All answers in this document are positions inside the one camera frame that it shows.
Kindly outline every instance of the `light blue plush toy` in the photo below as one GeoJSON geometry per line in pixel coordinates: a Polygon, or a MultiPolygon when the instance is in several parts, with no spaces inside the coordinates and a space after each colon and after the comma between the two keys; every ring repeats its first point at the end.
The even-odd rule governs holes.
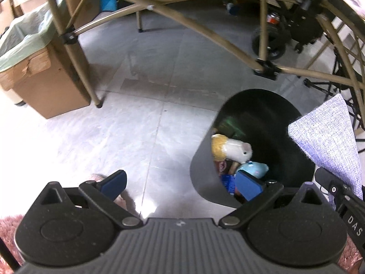
{"type": "Polygon", "coordinates": [[[236,174],[239,170],[244,170],[248,174],[251,174],[252,176],[256,177],[257,179],[262,178],[267,171],[269,171],[268,165],[265,163],[257,163],[248,161],[246,163],[243,163],[236,171],[236,174]]]}

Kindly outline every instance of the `blue package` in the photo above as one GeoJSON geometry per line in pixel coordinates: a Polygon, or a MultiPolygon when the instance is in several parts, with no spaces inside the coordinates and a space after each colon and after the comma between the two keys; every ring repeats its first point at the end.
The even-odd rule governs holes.
{"type": "Polygon", "coordinates": [[[228,192],[234,195],[234,188],[236,187],[234,175],[221,175],[220,180],[228,192]]]}
{"type": "Polygon", "coordinates": [[[265,163],[257,163],[248,161],[247,163],[243,163],[236,171],[236,174],[239,170],[244,170],[248,174],[251,174],[252,176],[256,177],[257,179],[262,178],[267,171],[269,171],[268,165],[265,163]]]}

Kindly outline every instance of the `tiled floor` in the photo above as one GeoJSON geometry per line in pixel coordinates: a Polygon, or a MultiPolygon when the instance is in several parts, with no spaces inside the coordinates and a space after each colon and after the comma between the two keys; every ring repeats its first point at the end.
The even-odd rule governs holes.
{"type": "MultiPolygon", "coordinates": [[[[257,12],[227,14],[218,0],[173,5],[251,52],[257,12]]],[[[142,13],[139,34],[130,15],[80,36],[103,108],[89,106],[44,120],[32,108],[1,110],[0,215],[25,213],[49,181],[76,186],[91,174],[128,174],[123,196],[142,217],[213,217],[231,208],[194,190],[189,165],[220,106],[233,94],[264,88],[291,101],[301,113],[323,95],[296,76],[274,82],[252,71],[208,39],[155,13],[142,13]]],[[[298,56],[288,47],[281,63],[301,67],[320,44],[298,56]]],[[[331,53],[314,69],[328,71],[331,53]]]]}

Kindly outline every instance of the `black rubber foot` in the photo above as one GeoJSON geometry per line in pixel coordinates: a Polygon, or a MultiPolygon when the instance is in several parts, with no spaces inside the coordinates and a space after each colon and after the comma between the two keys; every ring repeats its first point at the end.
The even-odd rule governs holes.
{"type": "Polygon", "coordinates": [[[19,103],[16,103],[15,106],[24,106],[26,103],[24,101],[20,101],[19,103]]]}

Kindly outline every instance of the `black metal rod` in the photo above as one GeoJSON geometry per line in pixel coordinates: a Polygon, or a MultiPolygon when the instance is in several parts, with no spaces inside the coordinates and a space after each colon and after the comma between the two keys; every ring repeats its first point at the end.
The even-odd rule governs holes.
{"type": "Polygon", "coordinates": [[[4,260],[8,263],[9,267],[14,272],[21,267],[1,238],[0,238],[0,255],[4,258],[4,260]]]}

